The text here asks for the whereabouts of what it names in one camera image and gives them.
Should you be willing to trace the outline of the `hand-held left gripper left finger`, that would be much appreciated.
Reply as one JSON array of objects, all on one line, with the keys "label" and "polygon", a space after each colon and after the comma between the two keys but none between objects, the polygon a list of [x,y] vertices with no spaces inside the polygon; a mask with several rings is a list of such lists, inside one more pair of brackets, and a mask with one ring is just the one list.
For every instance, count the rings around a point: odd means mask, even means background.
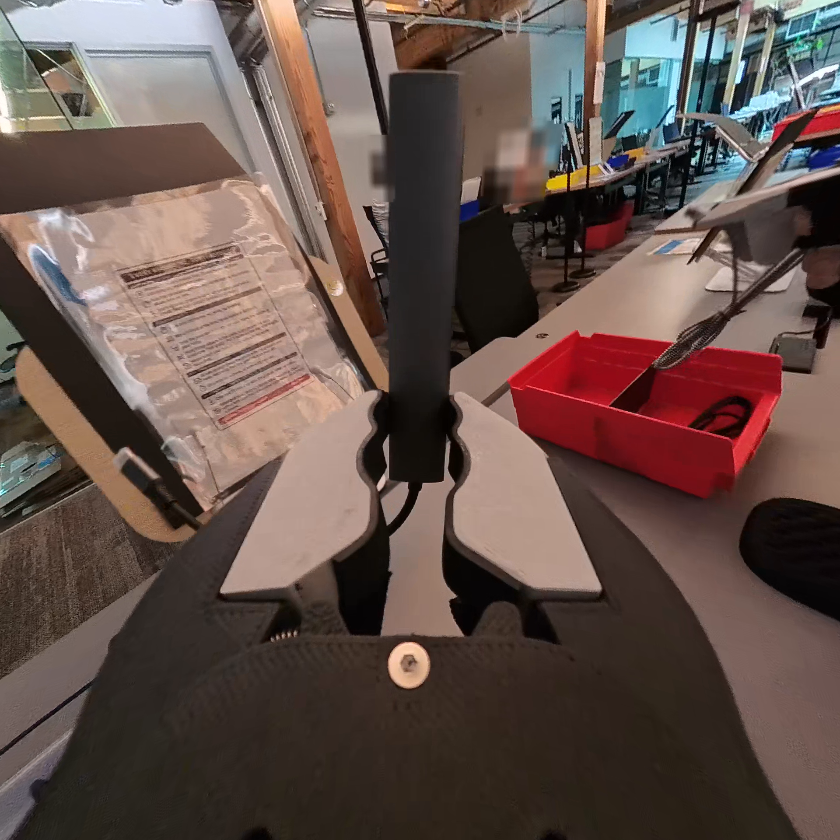
[{"label": "hand-held left gripper left finger", "polygon": [[386,394],[368,391],[290,448],[219,594],[299,601],[299,586],[333,570],[374,536],[385,474]]}]

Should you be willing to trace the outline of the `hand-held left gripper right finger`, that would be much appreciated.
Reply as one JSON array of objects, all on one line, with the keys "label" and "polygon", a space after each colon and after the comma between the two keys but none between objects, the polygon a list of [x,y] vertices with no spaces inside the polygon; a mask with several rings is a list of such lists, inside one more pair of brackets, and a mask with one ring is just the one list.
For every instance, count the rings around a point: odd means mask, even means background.
[{"label": "hand-held left gripper right finger", "polygon": [[515,424],[464,392],[450,396],[447,544],[534,601],[597,601],[590,554],[548,456]]}]

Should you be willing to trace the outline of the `red plastic bin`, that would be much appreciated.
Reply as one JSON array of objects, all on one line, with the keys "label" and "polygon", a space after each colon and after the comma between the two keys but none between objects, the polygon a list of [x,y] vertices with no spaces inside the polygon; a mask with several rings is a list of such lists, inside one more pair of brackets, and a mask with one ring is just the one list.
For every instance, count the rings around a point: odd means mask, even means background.
[{"label": "red plastic bin", "polygon": [[[667,343],[575,331],[508,379],[520,429],[690,495],[730,490],[755,456],[782,393],[781,358],[706,348],[657,373],[638,412],[613,402]],[[690,427],[729,397],[752,411],[736,437]]]}]

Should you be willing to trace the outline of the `dark grey usb hub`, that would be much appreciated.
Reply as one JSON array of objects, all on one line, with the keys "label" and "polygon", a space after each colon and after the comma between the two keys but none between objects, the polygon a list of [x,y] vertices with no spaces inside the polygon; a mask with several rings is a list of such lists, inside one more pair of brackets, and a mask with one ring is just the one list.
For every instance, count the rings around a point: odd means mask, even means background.
[{"label": "dark grey usb hub", "polygon": [[386,139],[390,478],[445,475],[450,342],[455,304],[463,131],[459,76],[391,75]]}]

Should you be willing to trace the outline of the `black bin divider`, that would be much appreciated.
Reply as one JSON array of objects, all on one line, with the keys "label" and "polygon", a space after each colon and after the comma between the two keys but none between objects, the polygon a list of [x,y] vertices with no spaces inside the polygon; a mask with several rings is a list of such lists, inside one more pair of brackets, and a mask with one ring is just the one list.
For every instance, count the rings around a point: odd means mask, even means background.
[{"label": "black bin divider", "polygon": [[626,413],[640,413],[652,395],[658,369],[650,365],[614,398],[610,407]]}]

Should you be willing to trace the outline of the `laminated instruction sheet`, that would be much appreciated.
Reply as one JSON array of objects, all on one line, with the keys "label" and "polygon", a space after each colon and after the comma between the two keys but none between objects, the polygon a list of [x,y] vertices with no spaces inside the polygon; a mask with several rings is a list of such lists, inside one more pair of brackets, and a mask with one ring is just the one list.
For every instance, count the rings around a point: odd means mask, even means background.
[{"label": "laminated instruction sheet", "polygon": [[270,189],[247,175],[2,211],[2,306],[117,452],[191,512],[370,383]]}]

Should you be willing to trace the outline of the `black mesh office chair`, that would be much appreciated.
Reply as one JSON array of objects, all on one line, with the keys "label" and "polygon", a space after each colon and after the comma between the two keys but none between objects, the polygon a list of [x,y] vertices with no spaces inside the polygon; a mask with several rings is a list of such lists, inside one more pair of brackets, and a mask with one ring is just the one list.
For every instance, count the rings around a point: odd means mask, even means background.
[{"label": "black mesh office chair", "polygon": [[739,539],[743,562],[795,602],[839,619],[839,510],[795,498],[756,505]]}]

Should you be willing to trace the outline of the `red storage bin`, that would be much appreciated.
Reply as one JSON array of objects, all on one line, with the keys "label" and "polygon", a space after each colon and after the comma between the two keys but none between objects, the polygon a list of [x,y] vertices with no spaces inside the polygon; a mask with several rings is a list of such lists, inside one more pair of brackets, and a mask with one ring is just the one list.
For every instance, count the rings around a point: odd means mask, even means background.
[{"label": "red storage bin", "polygon": [[597,252],[609,249],[624,241],[634,215],[634,202],[624,201],[597,224],[586,225],[584,249]]}]

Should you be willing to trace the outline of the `grey desk device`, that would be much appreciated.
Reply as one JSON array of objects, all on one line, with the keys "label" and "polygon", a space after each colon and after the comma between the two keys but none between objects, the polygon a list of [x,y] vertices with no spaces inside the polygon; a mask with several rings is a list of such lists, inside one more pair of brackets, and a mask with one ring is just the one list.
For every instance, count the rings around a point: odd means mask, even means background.
[{"label": "grey desk device", "polygon": [[781,358],[782,371],[809,375],[817,355],[814,332],[781,332],[773,338],[770,353]]}]

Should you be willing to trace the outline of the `yellow storage bin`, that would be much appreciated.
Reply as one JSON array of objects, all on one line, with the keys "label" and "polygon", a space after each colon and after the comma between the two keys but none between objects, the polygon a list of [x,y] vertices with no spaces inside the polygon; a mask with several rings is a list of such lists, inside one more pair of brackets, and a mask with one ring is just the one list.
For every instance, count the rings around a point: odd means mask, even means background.
[{"label": "yellow storage bin", "polygon": [[561,173],[550,177],[545,183],[545,192],[549,194],[583,190],[587,186],[606,183],[614,174],[614,170],[606,164],[582,166],[571,173]]}]

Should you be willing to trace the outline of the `long work desk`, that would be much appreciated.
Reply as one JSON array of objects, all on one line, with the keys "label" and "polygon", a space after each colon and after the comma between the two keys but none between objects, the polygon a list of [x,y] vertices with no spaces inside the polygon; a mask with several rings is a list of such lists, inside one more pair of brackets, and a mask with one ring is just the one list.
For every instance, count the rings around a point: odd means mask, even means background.
[{"label": "long work desk", "polygon": [[[648,209],[665,211],[672,171],[685,168],[690,161],[687,140],[672,143],[663,149],[631,157],[624,167],[614,170],[606,183],[587,186],[583,190],[545,193],[542,209],[549,222],[555,222],[560,239],[558,254],[550,251],[546,227],[541,243],[542,258],[561,263],[562,276],[549,288],[557,296],[568,297],[587,283],[596,273],[595,262],[605,252],[622,244],[631,232],[634,219]],[[633,217],[623,242],[597,252],[585,250],[586,225],[602,221],[618,204],[634,203]]]}]

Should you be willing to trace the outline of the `white door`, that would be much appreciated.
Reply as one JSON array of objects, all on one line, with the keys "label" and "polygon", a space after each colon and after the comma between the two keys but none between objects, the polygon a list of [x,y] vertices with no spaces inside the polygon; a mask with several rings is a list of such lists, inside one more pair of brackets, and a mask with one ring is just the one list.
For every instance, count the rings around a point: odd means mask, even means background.
[{"label": "white door", "polygon": [[76,52],[115,123],[205,125],[244,170],[266,178],[305,252],[328,257],[261,70],[237,66],[234,74],[226,75],[220,52],[210,45],[128,45]]}]

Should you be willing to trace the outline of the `wooden support post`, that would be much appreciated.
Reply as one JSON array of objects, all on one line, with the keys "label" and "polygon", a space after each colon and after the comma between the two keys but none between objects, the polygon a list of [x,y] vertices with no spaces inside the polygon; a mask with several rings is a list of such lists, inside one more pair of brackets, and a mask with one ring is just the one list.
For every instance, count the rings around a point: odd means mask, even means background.
[{"label": "wooden support post", "polygon": [[325,226],[350,299],[372,338],[385,330],[350,199],[345,190],[338,156],[308,45],[292,1],[256,1],[260,22],[272,58],[286,82],[318,194],[327,215]]}]

